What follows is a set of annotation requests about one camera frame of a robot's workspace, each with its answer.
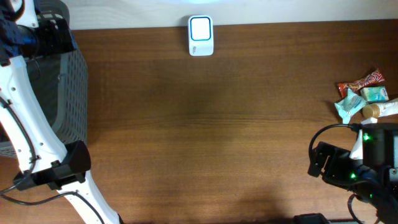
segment table surface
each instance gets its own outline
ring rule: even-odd
[[[308,143],[341,120],[336,83],[382,69],[398,95],[398,21],[217,26],[191,57],[187,29],[73,32],[89,70],[92,174],[126,223],[238,223],[322,213],[350,218],[350,193],[307,174]],[[353,122],[359,122],[356,114]],[[398,116],[380,119],[397,122]],[[322,141],[351,149],[336,129]],[[0,184],[18,167],[0,159]],[[9,195],[36,201],[47,186]],[[355,202],[362,220],[376,210]],[[3,223],[82,223],[65,200],[0,200]]]

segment tan bottle cap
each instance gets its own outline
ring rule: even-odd
[[[378,118],[380,116],[380,108],[378,105],[366,105],[362,109],[363,116],[368,118]]]

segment blue plastic package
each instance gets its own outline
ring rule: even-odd
[[[351,89],[347,90],[346,98],[335,103],[338,114],[343,118],[343,124],[348,124],[351,117],[365,105],[367,105],[366,100],[353,93]]]

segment wire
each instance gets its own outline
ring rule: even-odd
[[[313,164],[314,159],[313,159],[313,143],[317,139],[317,137],[324,131],[331,129],[331,128],[338,128],[338,127],[343,127],[343,128],[350,128],[353,131],[358,132],[361,129],[360,124],[331,124],[329,126],[326,126],[319,130],[311,139],[310,141],[310,146],[308,147],[308,155],[310,156],[310,162]]]
[[[53,196],[53,197],[50,197],[50,198],[47,198],[47,199],[38,201],[38,202],[24,202],[24,201],[17,200],[17,199],[14,199],[14,198],[11,198],[11,197],[8,197],[8,196],[5,196],[5,195],[0,195],[0,197],[6,199],[6,200],[9,201],[9,202],[16,203],[16,204],[18,204],[18,205],[34,206],[34,205],[42,205],[42,204],[44,204],[44,203],[51,202],[51,201],[53,201],[53,200],[55,200],[55,199],[65,197],[65,196],[67,196],[67,195],[73,195],[73,196],[76,196],[76,197],[80,198],[80,200],[82,200],[87,206],[89,206],[89,207],[91,208],[91,210],[92,210],[92,211],[95,213],[95,215],[98,217],[98,220],[99,220],[102,224],[105,224],[105,222],[104,222],[104,220],[102,219],[101,215],[100,215],[100,214],[98,213],[98,211],[94,208],[94,206],[92,206],[84,197],[82,197],[80,194],[78,194],[78,192],[65,192],[65,193],[62,193],[62,194],[59,194],[59,195],[56,195],[56,196]]]
[[[12,118],[14,118],[14,120],[15,120],[15,122],[17,123],[19,129],[21,130],[22,134],[24,135],[24,137],[25,137],[25,139],[26,139],[26,141],[27,141],[27,144],[28,144],[28,146],[29,146],[30,153],[32,154],[32,157],[31,157],[31,159],[30,159],[30,163],[31,163],[32,165],[30,165],[29,170],[24,172],[24,177],[21,179],[21,181],[19,181],[18,183],[14,184],[14,185],[11,186],[11,187],[8,187],[8,188],[6,188],[6,189],[4,189],[4,190],[0,190],[0,195],[3,195],[3,194],[5,194],[5,193],[7,193],[7,192],[10,192],[10,191],[16,189],[19,185],[21,185],[21,183],[23,183],[26,179],[28,179],[28,178],[30,177],[30,174],[33,172],[33,170],[34,170],[34,168],[35,168],[35,166],[36,166],[36,160],[37,160],[37,158],[36,158],[36,152],[35,152],[35,148],[33,147],[32,141],[30,140],[30,137],[29,137],[29,135],[27,134],[27,132],[26,132],[24,126],[22,125],[21,121],[19,120],[18,116],[17,116],[17,115],[15,114],[15,112],[11,109],[9,103],[6,102],[6,101],[5,101],[3,98],[1,98],[1,97],[0,97],[0,103],[2,104],[1,106],[2,106],[4,109],[8,110],[8,112],[10,113],[10,115],[12,116]]]
[[[364,224],[364,222],[362,222],[361,220],[358,219],[358,217],[355,215],[354,211],[353,211],[353,200],[355,198],[355,194],[349,196],[348,201],[347,201],[347,206],[348,206],[348,211],[351,214],[351,216],[353,217],[353,219],[359,223],[359,224]]]

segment red snack bar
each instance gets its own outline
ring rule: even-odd
[[[376,69],[372,74],[366,75],[366,77],[356,80],[352,83],[339,83],[338,90],[340,91],[341,97],[345,98],[347,96],[347,89],[351,89],[354,93],[358,93],[358,91],[364,87],[367,87],[372,84],[376,84],[379,82],[383,82],[384,77],[380,72],[380,69]]]

